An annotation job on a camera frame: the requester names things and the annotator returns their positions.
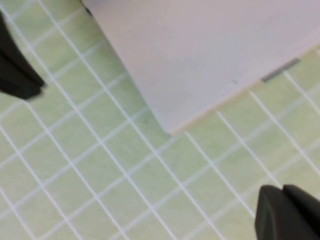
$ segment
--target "green cutting mat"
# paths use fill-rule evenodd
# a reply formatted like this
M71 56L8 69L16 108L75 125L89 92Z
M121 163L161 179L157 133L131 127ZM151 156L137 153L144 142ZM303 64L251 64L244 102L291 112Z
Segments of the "green cutting mat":
M0 95L1 240L254 240L262 184L320 195L319 52L170 137L78 0L0 9L48 83Z

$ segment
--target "green surface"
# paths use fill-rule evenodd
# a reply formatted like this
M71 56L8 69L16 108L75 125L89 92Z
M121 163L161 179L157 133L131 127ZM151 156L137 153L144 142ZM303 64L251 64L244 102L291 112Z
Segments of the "green surface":
M317 51L288 69L298 87L280 74L170 137L78 0L0 9L48 83L0 95L1 239L253 240L262 184L320 195Z

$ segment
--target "grid square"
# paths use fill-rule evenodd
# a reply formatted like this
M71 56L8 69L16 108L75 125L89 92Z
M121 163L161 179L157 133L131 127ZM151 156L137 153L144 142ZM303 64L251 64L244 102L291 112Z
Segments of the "grid square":
M114 85L110 91L130 116L136 114L146 106L141 94L128 76Z
M41 181L47 180L68 164L65 157L48 136L38 140L23 155Z
M81 2L77 0L42 0L42 2L56 21L61 21L83 8Z
M77 54L58 30L34 49L51 73L56 73L77 59Z
M296 185L314 196L320 191L320 176L304 159L280 173L277 179L281 184Z
M64 172L47 187L62 211L69 215L93 196L73 169Z
M11 15L18 9L20 9L21 5L25 3L26 0L1 0L1 4L3 8Z
M248 93L240 95L223 106L220 112L243 138L269 120L262 108Z
M276 170L298 153L287 136L275 124L252 139L248 146L270 171Z
M9 205L7 204L4 197L0 194L0 216L2 213L4 213L8 209L9 209Z
M119 75L126 72L123 64L108 42L95 49L86 57L86 60L105 84L110 83L119 77Z
M189 133L211 159L219 157L238 143L235 135L214 113L192 126Z
M244 148L219 162L218 168L238 192L245 191L267 175Z
M16 203L38 184L19 158L15 158L0 169L1 187L11 200Z
M139 116L135 120L135 124L155 149L160 148L170 138L170 136L163 131L150 110Z
M32 240L13 213L0 220L0 236L1 239Z
M60 227L57 231L55 231L52 235L50 235L47 240L78 240L73 231L68 227L68 225L64 225Z
M48 29L54 27L49 16L36 1L15 19L15 23L29 42L36 40Z
M214 224L225 239L256 239L254 220L242 205L237 205Z
M215 230L207 226L205 229L200 231L194 238L194 240L220 240Z
M234 194L212 169L192 182L187 189L208 216L235 199Z
M178 239L204 221L195 206L182 192L159 207L158 213Z
M0 164L15 153L6 137L0 132Z
M19 206L18 212L37 238L63 220L42 191Z
M274 115L285 110L302 96L284 74L260 84L253 89L253 92Z
M92 189L99 193L122 173L107 152L99 147L77 164L77 168L85 177Z
M79 105L101 89L93 74L83 62L78 62L57 78L71 100Z
M151 154L150 149L131 125L109 139L106 145L126 170L134 167Z
M56 128L53 135L71 159L78 157L96 142L95 137L77 115Z
M32 52L27 52L24 54L24 57L28 61L28 63L32 66L33 70L35 70L39 76L45 80L48 78L47 71L44 69L44 67L40 64L40 62L36 59L34 54Z
M41 100L33 101L31 106L47 126L54 124L73 110L65 96L54 84L50 84Z
M132 179L153 204L177 187L176 182L156 158L144 164L132 175Z
M94 131L103 138L126 121L112 99L103 94L82 110Z
M87 207L71 222L83 239L105 240L118 231L111 219L97 203Z
M105 39L94 18L86 11L68 21L62 29L81 53Z
M110 190L101 200L121 226L127 225L148 209L127 180Z
M152 215L148 215L142 221L134 225L128 232L131 240L170 240L172 239L167 230Z
M26 145L43 132L42 127L26 105L21 105L7 115L1 125L17 148Z
M302 148L320 136L320 117L308 102L296 108L280 122Z
M177 140L161 156L180 181L185 181L207 165L204 157L186 136Z
M301 58L301 61L288 71L304 90L308 91L320 81L320 58L311 51Z

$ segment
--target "black object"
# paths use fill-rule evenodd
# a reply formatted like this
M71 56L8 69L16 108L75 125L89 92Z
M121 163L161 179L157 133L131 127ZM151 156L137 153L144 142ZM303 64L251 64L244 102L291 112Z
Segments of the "black object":
M0 92L28 100L40 95L44 86L11 38L0 12Z
M320 240L320 202L294 185L264 185L255 231L258 240Z

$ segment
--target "white grid line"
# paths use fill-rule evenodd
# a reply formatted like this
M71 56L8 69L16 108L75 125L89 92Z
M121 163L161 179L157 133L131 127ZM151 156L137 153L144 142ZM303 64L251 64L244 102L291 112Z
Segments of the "white grid line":
M38 1L38 3L42 6L43 10L48 14L48 16L50 17L50 19L52 20L52 22L54 23L54 25L56 26L56 28L61 32L61 34L65 37L65 39L67 40L67 42L69 44L72 44L72 42L70 41L69 38L66 38L66 34L62 31L62 29L60 28L60 26L58 25L58 23L53 19L53 17L51 16L50 12L46 9L46 7L43 5L43 3L41 1ZM88 123L88 121L84 118L84 116L82 115L82 113L77 109L77 107L75 106L75 104L71 101L70 97L65 93L64 89L59 85L59 83L53 78L52 74L50 73L50 71L48 70L48 68L45 66L45 64L41 61L41 59L38 57L38 55L36 54L36 52L30 47L30 44L28 43L28 41L26 40L26 38L23 36L23 34L21 33L21 31L18 29L18 27L13 23L13 26L16 29L17 33L20 35L20 37L25 41L26 45L30 48L30 50L32 51L32 53L34 54L34 56L38 59L38 61L40 62L40 64L44 67L44 69L46 70L47 74L51 77L52 81L56 84L56 86L60 89L60 91L62 92L62 94L66 97L66 99L68 100L69 104L72 106L72 108L77 112L77 114L79 115L79 117L82 119L82 121L84 122L84 124L88 127L88 129L91 131L91 133L95 136L95 138L97 139L97 141L101 144L101 146L107 151L107 153L110 155L111 159L114 161L114 163L118 166L118 168L122 171L122 173L127 177L128 181L131 183L131 185L135 188L135 190L139 193L139 195L142 197L142 199L145 201L145 203L151 207L150 203L147 201L147 199L145 198L145 196L142 194L142 192L138 189L138 187L135 185L135 183L132 181L132 179L127 175L127 173L125 172L125 170L123 169L123 167L119 164L119 162L116 160L115 156L110 152L110 150L105 146L105 144L102 142L102 140L100 139L100 137L97 135L97 133L92 129L92 127L90 126L90 124ZM86 60L84 59L84 57L80 54L80 52L78 51L78 49L74 46L71 45L75 52L78 54L78 56L80 57L80 59L85 63L86 67L93 73L93 75L97 75L92 68L89 66L89 64L86 62ZM78 176L81 178L82 181L84 181L85 184L87 184L87 187L90 187L88 185L88 183L86 183L84 177L77 172ZM101 202L101 207L104 208L104 210L106 211L107 208L102 204ZM173 239L176 239L173 235L173 233L171 232L171 230L169 229L169 227L165 224L165 222L161 219L161 217L158 215L158 213L156 211L154 211L154 214L156 215L156 217L158 218L158 220L163 224L163 226L165 227L165 229L167 229L168 233L173 237ZM122 231L120 225L116 222L115 219L113 219L113 216L109 215L109 217L111 218L112 222L117 226L117 228ZM127 235L122 231L122 235L125 239L128 239Z
M27 0L26 2L24 2L18 10L11 14L11 18L13 20L17 19L21 14L25 12L25 10L27 10L30 5L34 4L35 2L36 0Z
M308 94L310 96L314 96L320 92L320 83L317 84L315 87L310 89L308 91ZM288 116L290 113L292 113L294 110L296 110L298 107L300 107L303 103L306 102L306 98L301 96L294 100L292 103L290 103L284 110L279 112L278 114L275 115L275 117L279 120L285 118ZM259 134L263 133L266 131L269 127L273 125L273 121L271 119L268 119L264 123L262 123L260 126L258 126L255 130L253 130L248 136L244 137L243 139L246 140L247 142L251 139L254 139L257 137Z
M316 148L320 147L320 137L318 139L316 139L314 142L312 142L310 145L308 145L305 150L306 151L313 151ZM302 156L299 153L296 153L295 155L291 156L286 162L284 162L282 165L280 165L277 169L273 170L272 173L274 176L279 175L280 173L284 172L285 170L287 170L288 168L290 168L293 164L301 161ZM205 174L209 169L211 169L211 166L208 164L206 166L204 166L202 169L200 169L198 172L196 172L193 176L190 176L187 180L185 180L183 182L183 185L185 187L187 187L188 185L190 185L191 183L195 182L198 178L200 178L203 174ZM257 190L258 188L260 188L261 185L265 184L268 182L268 180L270 180L270 178L268 176L261 178L257 183L255 183L254 185L250 186L249 188L247 188L243 193L240 194L240 196L243 196L244 199L246 199L247 197L249 197L255 190ZM179 193L180 188L176 187L175 189L173 189L170 193L168 193L166 196L164 196L162 199L160 199L158 202L156 202L154 204L155 208L159 208L161 207L163 204L165 204L169 199L171 199L173 196L175 196L177 193ZM222 217L224 215L224 213L228 212L229 209L231 209L232 207L236 206L237 204L241 203L239 201L238 198L235 198L234 200L230 201L229 203L227 203L227 205L217 211L216 213L213 214L212 216L212 220L216 221L217 219L219 219L220 217ZM132 227L134 227L135 224L139 223L139 221L141 221L143 219L142 216L146 217L148 216L146 214L146 212L141 213L137 218L135 218L134 220L132 220L128 225L126 225L123 229L125 231L128 231L129 229L131 229ZM204 225L205 227L208 226L207 222L204 221L201 225ZM116 233L115 235L113 235L110 240L115 240L118 237L120 237L119 233Z
M73 13L71 13L70 15L66 16L64 19L62 19L61 21L59 21L59 26L63 27L65 24L67 24L68 22L70 22L72 19L74 19L76 16L78 16L81 13L86 13L86 10L81 6L79 9L75 10Z
M37 240L36 237L34 236L34 234L32 233L32 231L30 230L30 228L28 227L28 225L24 222L23 218L19 215L17 209L15 208L15 206L12 204L12 202L10 201L9 197L6 195L5 191L1 188L0 186L0 194L2 195L2 197L4 198L5 202L9 205L11 211L14 213L14 215L16 216L16 218L18 219L18 221L20 222L20 224L22 225L22 227L24 228L24 230L27 232L27 234L33 239L33 240Z
M167 148L169 148L174 142L176 142L177 139L170 139L168 140L164 145L162 145L160 148L157 149L157 151L159 153L165 151ZM132 167L129 171L128 174L132 175L133 173L135 173L136 171L138 171L140 168L143 167L143 165L147 162L149 162L151 159L153 159L154 155L153 153L150 154L149 156L147 156L145 159L143 159L138 165L139 168L137 167L138 165ZM117 178L116 180L114 180L112 183L110 183L105 189L103 189L102 191L100 191L97 195L99 196L99 198L101 198L102 196L104 196L105 194L107 194L108 192L110 192L113 188L117 187L119 184L121 184L123 181L126 180L126 177L123 175L119 178ZM80 206L78 209L76 209L74 212L72 212L69 216L68 219L72 220L73 218L75 218L76 216L78 216L79 214L81 214L87 207L89 207L92 203L93 203L93 198L89 199L84 205ZM62 223L65 223L65 221L61 221L59 222L57 225L59 225L60 227L63 226ZM57 228L57 226L54 226L53 229L50 229L49 232L54 233L55 231L57 231L59 228ZM40 239L44 240L47 237L49 237L50 234L45 233Z
M307 102L313 107L316 113L320 116L320 109L318 108L317 104L311 99L311 97L306 93L306 91L303 90L298 83L296 83L296 81L287 71L284 71L283 73L285 77L289 80L289 82L295 86L295 88L301 93L301 95L307 100Z
M121 78L117 77L115 80L113 80L110 84L113 86L114 84L118 83L121 80ZM102 94L104 94L105 92L103 90L99 90L96 93L94 93L92 96L90 96L87 100L85 100L84 102L80 103L78 105L78 108L80 110L84 109L85 107L87 107L90 103L92 103L95 99L97 99L98 97L100 97ZM19 107L21 104L23 104L23 101L19 101L18 102L19 105L15 105L13 106L14 108L12 108L9 112L11 113L14 109L16 109L17 107ZM65 123L69 118L71 118L73 115L75 115L76 112L74 110L71 110L70 112L68 112L66 115L64 115L63 117L61 117L60 119L58 119L55 123L53 123L51 126L48 127L50 132L53 132L56 128L58 128L60 125L62 125L63 123ZM19 150L23 153L25 152L27 149L29 149L30 147L32 147L35 143L37 143L39 140L41 140L42 138L44 138L46 136L46 132L42 132L40 133L38 136L36 136L35 138L31 139L26 145L24 145L22 148L20 148ZM2 168L5 167L5 165L7 165L12 159L14 159L17 156L17 153L14 153L13 155L9 156L6 160L4 160L3 162L0 163L0 170Z
M54 32L56 31L56 29L54 27L50 28L48 31L46 31L44 34L42 34L41 36L37 37L32 43L31 43L31 47L32 48L36 48L40 43L42 43L44 40L46 40L47 38L49 38L52 34L54 34ZM22 50L24 54L27 54L29 52L29 50Z
M196 149L201 153L201 155L205 158L205 160L210 164L212 169L218 174L218 176L222 179L224 184L229 188L229 190L236 196L236 198L240 201L240 203L244 206L244 208L249 212L249 214L252 217L255 217L254 212L250 209L250 207L246 204L246 202L241 198L241 196L237 193L235 188L229 183L227 178L220 172L217 166L214 165L214 163L210 160L208 155L202 150L202 148L198 145L198 143L195 141L195 139L186 132L187 137L190 139L190 141L193 143L193 145L196 147Z
M137 112L133 117L134 119L138 118L139 116L143 115L146 110L148 110L147 108L143 108L141 111ZM113 131L111 131L109 134L107 134L103 139L107 140L112 138L115 134L117 134L118 132L120 132L123 128L125 128L129 123L127 121L123 122L122 124L120 124L119 126L117 126ZM93 144L92 146L90 146L87 150L85 150L83 153L81 153L78 157L76 157L73 160L74 164L78 164L79 162L81 162L83 159L85 159L90 153L92 153L94 150L96 150L100 145L98 143ZM61 176L63 173L65 173L66 171L68 171L71 168L71 166L69 164L65 165L64 167L62 167L60 170L58 170L56 173L54 173L51 177L49 177L48 179L46 179L43 182L43 186L46 187L47 185L49 185L50 183L52 183L54 180L56 180L59 176ZM138 170L138 168L133 167L132 170L130 169L130 171L135 172L136 170ZM33 197L35 194L37 194L39 191L41 190L41 187L38 186L36 187L34 190L32 190L31 192L29 192L26 196L24 196L21 200L19 200L18 202L15 203L15 207L18 208L19 206L21 206L22 204L24 204L26 201L28 201L31 197ZM2 218L4 218L8 213L10 213L11 211L5 211L4 213L2 213L0 215L0 221Z
M31 175L33 176L33 178L36 180L36 182L39 184L39 186L41 187L41 189L43 190L43 192L45 193L45 195L48 197L48 199L51 201L51 203L55 206L55 208L57 209L57 211L60 213L60 215L66 219L67 224L69 225L70 229L73 231L73 233L75 234L75 236L79 239L79 240L83 240L81 238L81 236L79 235L79 233L77 232L77 230L74 228L74 226L68 221L66 215L63 213L63 211L61 210L61 208L58 206L57 202L53 199L53 197L51 196L51 194L48 192L48 190L43 186L42 182L40 181L40 179L38 178L38 176L36 175L36 173L32 170L32 168L29 166L28 162L26 161L25 157L22 155L22 153L19 151L19 149L16 147L16 145L14 144L14 142L11 140L11 138L9 137L9 135L5 132L5 130L3 129L3 127L0 125L0 131L3 133L3 135L5 136L6 140L11 144L11 146L13 147L13 149L15 150L15 152L18 154L20 160L23 162L23 164L25 165L25 167L28 169L28 171L31 173Z
M109 209L102 203L102 201L98 198L96 192L92 189L92 187L89 185L85 177L81 174L81 172L78 170L78 168L74 165L74 163L71 161L67 153L63 150L61 145L58 143L58 141L55 139L55 137L52 135L52 133L49 131L49 129L46 127L46 125L43 123L41 118L38 116L38 114L33 110L33 108L26 104L29 108L29 110L32 112L33 116L36 118L36 120L39 122L41 127L45 130L46 134L51 138L51 140L54 142L56 147L59 149L59 151L62 153L64 158L67 160L71 168L75 171L75 173L78 175L78 177L81 179L81 181L84 183L86 188L90 191L90 193L93 195L94 199L99 203L101 208L104 210L104 212L107 214L107 216L111 219L113 224L119 229L119 231L122 233L123 237L127 240L129 240L128 236L123 232L120 224L116 221L115 217L112 215L112 213L109 211ZM77 111L77 113L80 115L80 111L77 107L74 107L74 109Z
M89 48L87 51L85 51L83 53L84 56L90 56L96 49L100 48L103 44L106 43L106 40L102 40L100 42L98 42L97 44L95 44L93 47ZM79 58L67 63L63 68L61 68L60 70L58 70L56 73L53 74L53 78L54 79L58 79L61 76L63 76L67 71L69 71L71 68L73 68L74 66L76 66L78 63L80 63L81 60Z
M258 98L258 96L252 92L249 91L250 95L253 97L253 99L259 104L259 106L263 109L263 111L269 116L269 118L277 125L277 127L286 135L286 137L290 140L290 142L293 144L293 146L298 150L298 152L303 156L303 158L310 164L310 166L313 168L313 170L320 176L320 170L317 168L317 166L311 161L311 159L308 157L308 155L301 149L298 142L288 133L288 131L282 126L282 124L273 116L273 114L267 109L267 107L261 102L261 100Z
M43 5L42 2L38 1L38 3L42 6L43 10L47 13L50 14L49 11L46 9L46 7ZM59 85L59 83L53 78L52 74L50 73L50 71L48 70L47 66L42 62L42 60L39 58L39 56L37 55L37 53L34 51L34 49L30 46L30 44L28 43L28 41L26 40L25 36L21 33L20 29L18 28L18 26L15 24L15 22L11 19L11 17L8 15L7 11L3 8L2 4L0 3L0 7L3 9L4 14L7 16L7 18L9 19L9 21L12 23L13 27L15 28L16 32L18 33L18 35L21 37L21 39L25 42L25 44L27 45L27 47L30 49L30 51L33 53L33 55L36 57L36 59L39 61L39 63L42 65L42 67L45 69L45 71L47 72L47 74L51 77L51 79L54 81L54 83L56 84L56 86L60 89L60 91L62 92L62 94L67 98L68 102L71 104L71 106L73 107L73 109L78 113L78 115L80 116L80 118L82 120L84 120L85 124L87 125L87 127L90 127L90 130L92 132L91 126L88 125L87 120L83 117L83 115L80 113L80 111L78 110L78 108L74 105L74 103L70 100L69 96L66 94L66 92L63 90L63 88ZM53 22L54 25L58 26L59 29L61 29L59 27L59 25L57 24L56 21ZM67 156L67 154L63 151L63 149L61 148L61 146L59 145L59 143L56 141L56 139L53 137L53 135L49 132L49 130L47 129L47 127L44 125L44 123L42 122L42 120L39 118L39 116L36 114L36 112L34 112L34 110L32 109L31 106L29 106L29 104L26 104L26 106L29 107L29 109L31 110L32 114L35 116L35 118L38 120L38 122L40 123L40 125L42 126L42 128L46 131L46 133L49 135L49 137L52 139L52 141L54 142L54 144L57 146L57 148L60 150L60 152L62 153L62 155L65 157L65 159L68 161L68 163L72 166L73 170L76 172L76 174L79 176L79 178L82 180L82 182L86 185L86 187L89 189L89 191L93 194L93 196L96 198L97 202L100 204L100 206L102 207L102 209L106 212L106 214L109 216L109 218L111 219L111 221L113 222L113 224L119 229L119 231L121 232L121 226L118 224L118 222L114 219L114 217L112 216L112 214L109 212L109 210L103 205L103 203L100 201L100 199L97 198L96 193L92 190L91 186L87 183L87 181L85 180L85 178L81 175L81 173L79 172L79 170L73 165L72 161L69 159L69 157ZM16 152L21 155L21 157L23 158L22 154L20 152L18 152L19 150L15 147ZM66 219L64 213L61 211L60 213L64 219ZM69 225L72 230L74 230L74 233L76 234L77 237L80 237L80 235L78 234L78 232L76 232L76 230L74 229L74 227L70 224ZM127 237L127 235L122 231L122 235L125 239L129 239Z
M312 152L316 148L320 147L320 137L316 139L314 142L309 144L306 148L306 152ZM298 163L302 161L302 156L300 153L296 153L295 155L291 156L286 162L284 162L282 165L280 165L277 169L272 171L272 175L277 176L281 174L282 172L286 171L289 169L293 164ZM240 195L243 196L244 199L248 198L251 196L251 194L259 189L261 185L267 183L269 180L269 177L264 177L260 179L256 184L252 185L251 187L247 188L243 193ZM221 218L226 212L228 212L231 208L235 207L238 205L240 202L237 201L236 199L230 201L229 203L226 204L224 208L221 210L217 211L216 213L213 214L212 220L215 222L219 218ZM188 233L185 237L183 237L183 240L191 240L193 239L200 231L202 231L204 228L207 227L207 223L204 221L202 224L197 226L195 229L193 229L190 233Z
M281 184L276 180L276 178L271 174L265 164L260 160L260 158L252 151L252 149L246 144L246 142L242 139L242 137L237 133L237 131L231 126L228 120L223 116L223 114L219 111L216 112L219 118L224 122L224 124L230 129L236 139L244 146L244 148L250 153L253 159L260 165L260 167L265 171L265 173L269 176L270 179L278 186L281 187Z
M112 101L114 102L114 104L118 107L118 109L121 111L121 113L124 115L124 117L130 122L130 124L132 125L132 127L135 129L135 131L138 133L138 135L142 138L142 140L145 142L145 144L150 148L150 150L154 153L154 155L159 159L159 161L162 163L162 165L164 166L164 168L166 168L166 170L168 171L168 173L171 175L171 177L175 180L175 182L181 187L182 191L185 193L185 195L189 198L189 200L193 203L193 205L197 208L197 210L200 212L200 214L208 221L208 223L211 225L211 227L217 232L217 234L220 236L221 239L224 239L224 237L222 236L222 234L219 232L219 230L216 228L216 226L209 221L208 216L206 215L206 213L201 209L201 207L199 206L199 204L195 201L195 199L190 195L190 193L184 188L184 186L181 184L181 182L179 181L179 179L177 178L177 176L175 176L175 174L171 171L171 169L168 167L168 165L165 163L165 161L163 161L163 159L157 154L157 152L155 151L155 149L153 148L153 146L150 144L150 142L147 140L147 138L142 134L142 132L139 130L139 128L135 125L135 123L130 119L130 117L128 116L128 114L126 113L126 111L122 108L122 106L118 103L118 101L116 100L116 98L111 94L111 92L105 88L103 82L101 81L101 79L99 78L99 76L97 75L97 73L91 68L91 66L88 64L88 62L86 61L86 59L82 56L82 54L80 53L80 51L77 49L77 47L73 44L73 42L68 38L68 36L65 34L65 32L61 29L61 27L58 25L58 23L55 21L55 19L51 16L50 12L48 11L48 9L46 8L46 6L44 6L44 4L41 2L41 0L37 0L38 3L42 6L42 8L44 9L44 11L48 14L48 16L51 18L52 22L54 23L55 27L60 31L60 33L64 36L64 38L67 40L67 42L71 45L71 47L74 49L74 51L78 54L79 58L83 61L83 63L86 65L86 67L91 71L91 73L94 75L94 77L96 78L96 80L100 83L100 85L102 86L102 88L105 90L105 92L109 95L109 97L112 99ZM105 150L107 152L110 152L109 149L105 146ZM152 205L149 203L149 201L144 198L144 201L146 203L148 203L148 207L152 208ZM161 219L161 217L158 215L158 213L156 213L156 217L158 218L158 220ZM167 229L167 231L169 232L170 236L173 237L174 239L176 238L174 236L174 234L169 231L168 226L165 224L165 228Z

